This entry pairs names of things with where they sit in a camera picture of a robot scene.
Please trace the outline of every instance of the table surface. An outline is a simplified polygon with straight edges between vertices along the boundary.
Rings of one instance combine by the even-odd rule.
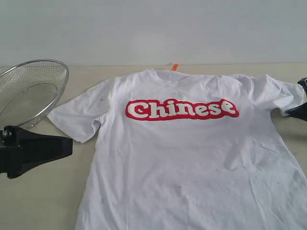
[[[65,103],[97,83],[144,69],[171,69],[171,66],[70,67],[70,78],[59,102]],[[179,66],[190,74],[234,74],[272,77],[296,83],[307,75],[307,63],[197,65]],[[272,112],[276,129],[307,174],[307,123],[281,117]],[[31,131],[65,136],[45,118]],[[2,230],[72,230],[89,174],[96,136],[85,144],[74,142],[73,155],[32,169],[9,180],[0,174],[0,229]]]

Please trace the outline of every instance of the red and white lettering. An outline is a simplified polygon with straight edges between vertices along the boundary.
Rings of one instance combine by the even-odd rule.
[[[126,116],[141,121],[165,121],[174,119],[217,119],[223,116],[238,117],[236,106],[222,99],[219,102],[191,103],[167,99],[130,101],[126,107]]]

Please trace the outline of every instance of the orange tag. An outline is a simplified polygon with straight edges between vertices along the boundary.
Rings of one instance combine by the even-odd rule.
[[[177,67],[178,67],[178,63],[175,63],[172,67],[172,71],[176,71],[177,70]]]

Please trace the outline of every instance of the metal mesh strainer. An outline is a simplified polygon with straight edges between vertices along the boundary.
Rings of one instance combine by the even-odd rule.
[[[41,59],[19,64],[0,75],[0,129],[29,129],[56,105],[68,81],[68,67]]]

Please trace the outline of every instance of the t-shirt sleeve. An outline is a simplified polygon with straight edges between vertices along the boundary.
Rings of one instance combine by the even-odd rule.
[[[109,112],[115,79],[90,88],[71,101],[53,109],[48,118],[74,140],[85,143],[94,136]]]
[[[260,109],[279,108],[286,116],[288,109],[301,105],[304,101],[304,89],[299,84],[276,80],[269,75],[261,77],[239,77],[250,100]]]

